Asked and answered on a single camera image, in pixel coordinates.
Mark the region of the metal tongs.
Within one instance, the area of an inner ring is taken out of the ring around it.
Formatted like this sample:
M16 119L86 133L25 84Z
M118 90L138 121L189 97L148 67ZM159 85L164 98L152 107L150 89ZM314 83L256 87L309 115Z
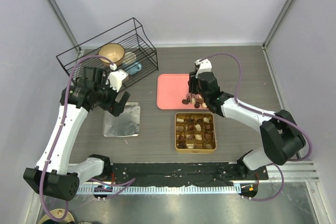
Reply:
M200 97L199 94L195 94L195 93L187 93L185 97L185 99L189 103L196 103L199 98L202 98L202 97Z

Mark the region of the pink tray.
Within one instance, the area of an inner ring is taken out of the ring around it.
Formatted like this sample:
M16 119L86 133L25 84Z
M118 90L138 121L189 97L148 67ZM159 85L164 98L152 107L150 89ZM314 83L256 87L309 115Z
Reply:
M156 105L161 110L196 110L193 104L183 104L188 93L189 74L161 74L158 77Z

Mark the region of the gold chocolate box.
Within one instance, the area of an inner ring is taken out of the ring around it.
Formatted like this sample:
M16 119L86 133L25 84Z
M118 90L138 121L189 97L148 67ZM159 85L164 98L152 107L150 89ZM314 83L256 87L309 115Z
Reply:
M211 113L179 112L175 115L174 145L178 153L210 154L217 149Z

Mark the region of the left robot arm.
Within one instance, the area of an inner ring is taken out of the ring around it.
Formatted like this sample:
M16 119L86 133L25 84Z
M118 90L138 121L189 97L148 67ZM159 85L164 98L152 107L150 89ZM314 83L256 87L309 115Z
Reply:
M34 168L26 168L24 181L37 194L70 201L80 184L96 177L105 182L112 174L107 156L92 154L78 165L69 166L70 154L82 123L95 105L117 117L130 97L116 97L128 74L123 70L107 73L85 67L76 83L62 91L58 119L48 145Z

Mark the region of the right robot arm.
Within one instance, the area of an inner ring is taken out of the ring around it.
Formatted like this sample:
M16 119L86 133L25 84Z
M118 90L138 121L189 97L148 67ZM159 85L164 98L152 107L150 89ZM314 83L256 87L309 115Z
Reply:
M242 179L250 179L263 166L285 164L306 145L303 134L288 111L263 111L241 102L232 94L220 90L212 72L190 72L188 91L199 94L212 113L236 120L260 134L262 146L237 160L237 173Z

